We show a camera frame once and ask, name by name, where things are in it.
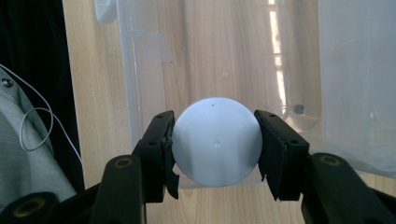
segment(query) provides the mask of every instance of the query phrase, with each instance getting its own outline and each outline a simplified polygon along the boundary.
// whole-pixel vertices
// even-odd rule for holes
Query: white cable
[[[62,128],[62,131],[64,131],[64,135],[66,136],[67,141],[69,142],[70,146],[71,146],[71,147],[73,148],[73,150],[75,151],[75,153],[76,153],[76,155],[77,155],[79,161],[82,163],[81,157],[78,155],[78,152],[77,152],[75,146],[73,145],[72,141],[70,140],[69,136],[67,135],[67,132],[66,132],[66,130],[64,129],[64,126],[62,125],[61,121],[53,114],[52,109],[51,109],[51,107],[50,107],[50,104],[47,102],[47,100],[44,98],[44,96],[42,96],[42,95],[40,94],[40,92],[38,92],[33,86],[31,86],[29,83],[27,83],[27,82],[26,82],[25,80],[23,80],[21,77],[17,76],[15,73],[13,73],[13,72],[12,72],[11,70],[9,70],[7,67],[3,66],[2,64],[0,64],[0,67],[2,67],[3,69],[5,69],[6,71],[8,71],[12,76],[14,76],[14,77],[17,78],[19,81],[21,81],[23,84],[25,84],[25,85],[28,86],[30,89],[32,89],[32,91],[34,91],[34,92],[44,101],[44,103],[47,105],[47,108],[48,108],[48,109],[47,109],[47,108],[43,108],[43,107],[35,107],[35,108],[30,109],[30,110],[23,116],[22,121],[21,121],[21,126],[20,126],[20,133],[19,133],[19,135],[20,135],[20,144],[21,144],[21,148],[22,148],[23,150],[25,150],[25,151],[31,152],[31,151],[35,151],[35,150],[37,150],[38,148],[40,148],[41,146],[43,146],[44,143],[47,141],[47,139],[50,137],[50,133],[52,132],[52,127],[53,127],[53,119],[56,118],[56,120],[58,121],[59,125],[60,125],[61,128]],[[23,144],[23,139],[22,139],[23,126],[24,126],[24,122],[26,121],[28,115],[29,115],[32,111],[36,111],[36,110],[44,110],[44,111],[49,112],[49,114],[50,114],[49,131],[48,131],[47,135],[44,137],[43,141],[42,141],[40,144],[38,144],[37,147],[27,148],[27,147],[25,147],[25,145]]]

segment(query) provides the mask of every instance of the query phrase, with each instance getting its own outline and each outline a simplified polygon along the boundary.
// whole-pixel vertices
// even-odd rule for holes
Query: screw hole
[[[116,161],[115,166],[117,168],[124,168],[124,167],[127,167],[127,166],[131,165],[132,162],[133,161],[131,159],[129,159],[129,158],[121,158],[121,159]]]
[[[337,160],[336,158],[331,157],[331,156],[322,156],[319,159],[323,163],[326,163],[326,164],[332,165],[332,166],[337,166],[337,165],[340,165],[340,163],[341,163],[339,160]]]
[[[28,217],[40,210],[46,201],[40,197],[34,197],[27,202],[22,203],[14,210],[14,217]]]

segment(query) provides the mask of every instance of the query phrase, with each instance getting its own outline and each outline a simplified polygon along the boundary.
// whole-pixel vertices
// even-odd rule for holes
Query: wooden table
[[[119,29],[116,22],[96,21],[91,0],[64,1],[64,15],[84,178],[90,187],[101,180],[111,158],[129,154],[133,148]],[[369,186],[396,195],[395,180],[376,175],[362,178]],[[179,194],[178,201],[166,195],[164,203],[148,204],[148,223],[304,223],[301,203],[274,202],[265,183],[180,189]]]

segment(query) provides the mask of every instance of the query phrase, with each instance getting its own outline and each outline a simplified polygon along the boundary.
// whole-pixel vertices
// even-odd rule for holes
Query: gray cloth
[[[5,79],[12,85],[5,85]],[[32,152],[21,148],[21,120],[33,106],[17,83],[1,68],[0,81],[0,212],[9,203],[33,192],[53,192],[60,201],[75,195],[53,158],[50,140]],[[24,145],[36,147],[46,135],[47,130],[40,117],[36,112],[30,113],[23,129]]]

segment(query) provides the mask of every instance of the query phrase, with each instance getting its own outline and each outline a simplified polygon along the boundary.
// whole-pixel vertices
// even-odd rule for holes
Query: plastic bin
[[[396,2],[96,0],[118,18],[133,144],[222,96],[279,115],[356,169],[396,177]],[[260,182],[258,169],[242,182]],[[199,187],[181,176],[181,188]]]

